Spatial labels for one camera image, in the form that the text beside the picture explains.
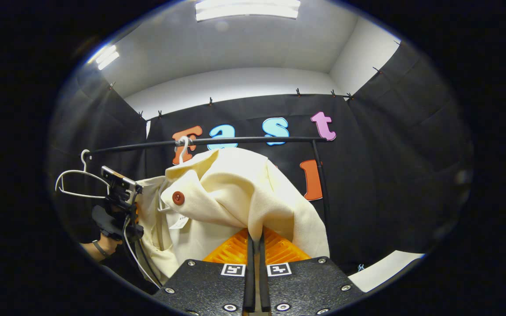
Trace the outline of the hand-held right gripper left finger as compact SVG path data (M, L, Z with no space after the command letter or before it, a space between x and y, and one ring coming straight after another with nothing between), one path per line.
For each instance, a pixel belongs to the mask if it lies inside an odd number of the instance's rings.
M204 260L185 260L153 298L185 315L248 316L256 304L254 252L243 229Z

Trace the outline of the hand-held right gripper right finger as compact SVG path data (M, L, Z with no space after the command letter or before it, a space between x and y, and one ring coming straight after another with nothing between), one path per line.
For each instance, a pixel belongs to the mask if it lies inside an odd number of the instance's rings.
M309 257L269 228L260 239L260 308L271 316L318 316L364 295L326 256Z

